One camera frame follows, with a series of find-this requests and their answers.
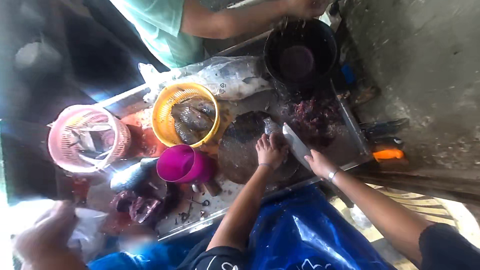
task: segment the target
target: person's right hand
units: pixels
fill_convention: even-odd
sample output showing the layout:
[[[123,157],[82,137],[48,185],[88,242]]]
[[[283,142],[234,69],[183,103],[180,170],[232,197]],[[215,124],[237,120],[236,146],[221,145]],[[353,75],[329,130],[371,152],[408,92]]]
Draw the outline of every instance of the person's right hand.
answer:
[[[313,172],[320,177],[328,179],[328,174],[335,172],[338,167],[329,161],[324,155],[315,150],[310,150],[311,156],[305,156],[305,160],[310,164]]]
[[[284,0],[287,3],[288,14],[302,19],[310,19],[322,15],[328,0]]]

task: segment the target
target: knife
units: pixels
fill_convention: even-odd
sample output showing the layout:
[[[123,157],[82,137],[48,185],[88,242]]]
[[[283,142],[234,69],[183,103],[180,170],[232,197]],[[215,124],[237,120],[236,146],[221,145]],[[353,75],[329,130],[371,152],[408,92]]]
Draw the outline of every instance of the knife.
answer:
[[[283,123],[282,132],[287,140],[288,146],[290,146],[291,153],[305,168],[312,172],[313,170],[310,167],[310,164],[304,158],[305,156],[311,155],[310,149],[307,148],[287,123]],[[331,181],[324,182],[333,190],[333,192],[335,192],[348,208],[353,208],[353,202],[335,184]]]

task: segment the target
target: black bucket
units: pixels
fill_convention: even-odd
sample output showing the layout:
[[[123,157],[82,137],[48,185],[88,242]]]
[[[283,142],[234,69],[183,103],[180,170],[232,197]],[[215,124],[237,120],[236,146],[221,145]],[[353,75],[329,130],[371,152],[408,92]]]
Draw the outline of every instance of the black bucket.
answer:
[[[332,29],[316,19],[289,21],[265,43],[268,72],[287,87],[313,87],[329,76],[338,59]]]

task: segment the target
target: bracelet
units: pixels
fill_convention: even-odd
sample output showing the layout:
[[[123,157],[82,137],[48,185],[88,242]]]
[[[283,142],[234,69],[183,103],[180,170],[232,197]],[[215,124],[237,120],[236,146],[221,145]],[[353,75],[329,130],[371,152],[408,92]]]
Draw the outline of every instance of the bracelet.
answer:
[[[330,172],[328,174],[328,180],[331,182],[333,181],[333,178],[335,177],[335,174],[339,171],[340,169],[337,169],[335,172]]]
[[[271,164],[268,164],[268,163],[260,163],[260,164],[258,164],[258,166],[260,166],[260,165],[267,166],[267,167],[269,167],[270,169],[272,169],[272,171],[275,170]]]

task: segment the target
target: pink plastic basket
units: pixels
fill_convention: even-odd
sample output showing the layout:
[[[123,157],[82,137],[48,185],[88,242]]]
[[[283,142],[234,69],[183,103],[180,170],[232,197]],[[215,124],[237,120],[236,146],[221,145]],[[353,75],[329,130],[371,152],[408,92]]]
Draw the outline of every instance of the pink plastic basket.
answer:
[[[75,141],[72,129],[85,124],[108,122],[115,136],[102,138],[104,144],[113,145],[112,152],[98,165],[92,166],[78,156],[78,145],[69,147]],[[109,113],[106,109],[95,105],[73,105],[64,109],[53,123],[48,135],[48,150],[53,161],[70,172],[96,172],[125,154],[130,145],[128,127]]]

